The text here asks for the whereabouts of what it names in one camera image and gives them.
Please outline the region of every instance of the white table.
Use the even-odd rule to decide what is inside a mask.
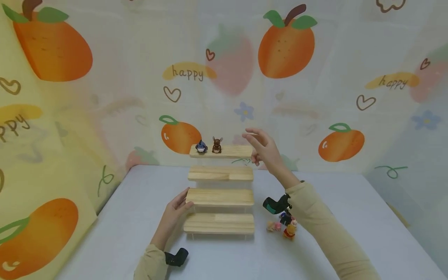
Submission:
[[[118,187],[59,280],[131,280],[166,203],[187,186],[188,168],[136,166]],[[361,244],[383,280],[447,280],[423,248],[361,175],[301,173],[314,184],[333,214]],[[283,189],[267,171],[254,172],[255,235],[244,241],[225,236],[195,239],[178,230],[170,252],[189,251],[185,265],[170,280],[338,279],[319,246],[303,228],[294,242],[268,233],[275,220],[262,207]]]

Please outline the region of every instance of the child's hand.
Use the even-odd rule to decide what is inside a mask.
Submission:
[[[284,163],[274,139],[261,129],[247,128],[246,132],[248,133],[243,133],[243,138],[255,149],[251,156],[252,163],[259,166],[260,161],[263,161],[267,170],[275,175],[284,167]]]
[[[176,227],[179,218],[193,206],[193,202],[185,203],[189,189],[186,188],[168,203],[160,219],[159,226],[154,233],[151,244],[154,244],[162,251],[165,250],[166,242]]]

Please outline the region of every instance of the wooden step shelf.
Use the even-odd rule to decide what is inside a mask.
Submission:
[[[253,181],[254,171],[249,166],[193,165],[188,172],[189,181]]]
[[[250,159],[252,155],[252,146],[244,145],[221,145],[221,153],[213,153],[213,145],[208,145],[207,153],[198,153],[192,145],[190,149],[190,157],[198,159]]]
[[[184,231],[191,234],[254,234],[252,214],[191,213],[187,215]]]
[[[254,193],[246,189],[189,189],[187,203],[202,207],[250,207],[254,205]]]

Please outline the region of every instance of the toy figure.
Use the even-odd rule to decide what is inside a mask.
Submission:
[[[288,210],[285,210],[285,212],[281,213],[279,217],[280,217],[280,223],[284,224],[285,226],[288,226],[293,220],[293,217],[291,216]]]
[[[198,153],[207,153],[208,147],[207,145],[200,140],[198,144],[195,146],[196,150],[198,150]]]
[[[289,224],[283,231],[283,237],[289,240],[294,240],[294,236],[296,235],[296,227],[292,224]]]
[[[281,224],[279,222],[274,223],[274,230],[280,231],[281,230]]]
[[[274,222],[272,222],[272,221],[268,221],[267,222],[267,227],[266,227],[266,230],[267,231],[270,231],[270,232],[273,232],[274,231]]]
[[[213,137],[213,147],[211,149],[212,153],[221,153],[221,141],[223,140],[223,138],[221,137],[221,139],[215,139],[215,137]]]
[[[269,221],[267,223],[267,227],[266,227],[267,231],[273,232],[273,231],[280,231],[281,230],[281,224],[279,222],[271,222]]]

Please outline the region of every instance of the wall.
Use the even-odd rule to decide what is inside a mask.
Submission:
[[[246,144],[249,126],[292,170],[366,174],[443,266],[443,0],[25,0],[31,22],[22,3],[1,3],[0,227],[56,198],[79,214],[60,254],[16,268],[23,279],[57,272],[133,165],[189,166],[199,139]],[[31,128],[17,136],[7,121],[19,115]],[[407,168],[392,179],[384,165]],[[8,244],[33,227],[16,228],[0,229],[0,251],[29,256]]]

